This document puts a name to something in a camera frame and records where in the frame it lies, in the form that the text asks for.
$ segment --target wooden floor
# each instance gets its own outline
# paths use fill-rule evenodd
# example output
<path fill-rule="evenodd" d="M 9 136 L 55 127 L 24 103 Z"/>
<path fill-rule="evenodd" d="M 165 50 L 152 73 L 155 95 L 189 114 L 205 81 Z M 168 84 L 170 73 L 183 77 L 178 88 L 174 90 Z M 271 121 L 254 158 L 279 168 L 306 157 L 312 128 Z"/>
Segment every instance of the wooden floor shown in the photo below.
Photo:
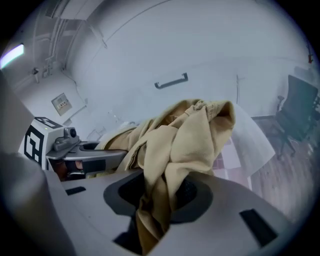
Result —
<path fill-rule="evenodd" d="M 273 119 L 255 120 L 266 134 L 270 132 Z M 280 150 L 280 139 L 270 138 L 275 152 Z M 291 157 L 291 149 L 285 145 L 281 160 L 277 156 L 251 176 L 252 190 L 295 222 L 313 203 L 320 184 L 319 150 L 308 140 L 293 141 L 296 150 Z"/>

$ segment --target ceiling light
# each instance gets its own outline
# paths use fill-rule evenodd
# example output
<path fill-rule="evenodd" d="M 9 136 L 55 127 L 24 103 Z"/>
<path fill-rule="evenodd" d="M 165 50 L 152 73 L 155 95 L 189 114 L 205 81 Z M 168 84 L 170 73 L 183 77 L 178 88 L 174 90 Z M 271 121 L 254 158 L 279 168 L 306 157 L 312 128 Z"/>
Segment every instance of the ceiling light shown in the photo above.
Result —
<path fill-rule="evenodd" d="M 24 53 L 24 45 L 20 44 L 16 48 L 9 51 L 0 61 L 0 69 L 3 69 L 9 62 Z"/>

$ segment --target beige cloth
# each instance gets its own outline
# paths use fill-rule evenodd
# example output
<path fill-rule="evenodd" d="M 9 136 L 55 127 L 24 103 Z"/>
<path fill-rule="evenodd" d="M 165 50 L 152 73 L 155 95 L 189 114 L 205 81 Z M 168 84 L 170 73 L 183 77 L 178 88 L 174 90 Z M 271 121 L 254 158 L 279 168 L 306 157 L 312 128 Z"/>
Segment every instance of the beige cloth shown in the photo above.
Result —
<path fill-rule="evenodd" d="M 97 146 L 128 151 L 116 172 L 143 169 L 145 193 L 136 223 L 144 255 L 168 230 L 176 192 L 188 173 L 213 175 L 214 160 L 234 125 L 230 101 L 182 100 L 157 118 L 122 130 Z"/>

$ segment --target office chair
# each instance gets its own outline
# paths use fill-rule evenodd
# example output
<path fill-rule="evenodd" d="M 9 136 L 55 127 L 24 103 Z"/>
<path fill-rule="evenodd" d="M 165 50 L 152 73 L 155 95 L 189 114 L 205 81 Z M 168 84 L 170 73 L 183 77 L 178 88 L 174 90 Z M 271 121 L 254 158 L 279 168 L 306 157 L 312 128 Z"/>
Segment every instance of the office chair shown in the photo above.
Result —
<path fill-rule="evenodd" d="M 279 103 L 277 105 L 274 119 L 281 127 L 272 125 L 271 130 L 276 130 L 276 133 L 271 133 L 267 137 L 276 137 L 281 139 L 280 152 L 277 159 L 280 160 L 283 155 L 285 144 L 292 149 L 291 156 L 294 157 L 296 150 L 294 149 L 289 138 L 293 138 L 302 142 L 311 130 L 316 126 L 316 121 L 312 118 L 319 101 L 318 89 L 311 84 L 300 80 L 292 75 L 288 76 L 288 95 L 285 99 L 283 96 L 278 96 Z"/>

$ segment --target white wall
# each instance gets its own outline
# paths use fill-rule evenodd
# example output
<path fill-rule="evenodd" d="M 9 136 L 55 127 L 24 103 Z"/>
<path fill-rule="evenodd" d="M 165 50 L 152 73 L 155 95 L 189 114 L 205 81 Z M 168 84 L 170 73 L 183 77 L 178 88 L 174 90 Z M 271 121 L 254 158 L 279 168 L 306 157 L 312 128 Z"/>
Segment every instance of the white wall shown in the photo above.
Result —
<path fill-rule="evenodd" d="M 64 93 L 72 108 L 62 116 L 58 114 L 51 100 Z M 58 72 L 33 83 L 15 94 L 35 117 L 46 117 L 50 120 L 63 124 L 71 120 L 70 125 L 76 128 L 81 139 L 86 139 L 96 128 L 97 123 L 92 119 L 85 103 L 79 97 L 75 83 L 61 72 Z"/>
<path fill-rule="evenodd" d="M 107 49 L 84 25 L 67 69 L 107 129 L 115 119 L 106 113 L 136 121 L 182 98 L 235 102 L 237 74 L 245 78 L 239 82 L 244 110 L 273 115 L 288 74 L 314 67 L 299 29 L 278 9 L 252 0 L 170 0 L 153 8 L 147 0 L 105 2 L 89 20 Z M 155 88 L 184 72 L 188 82 Z"/>

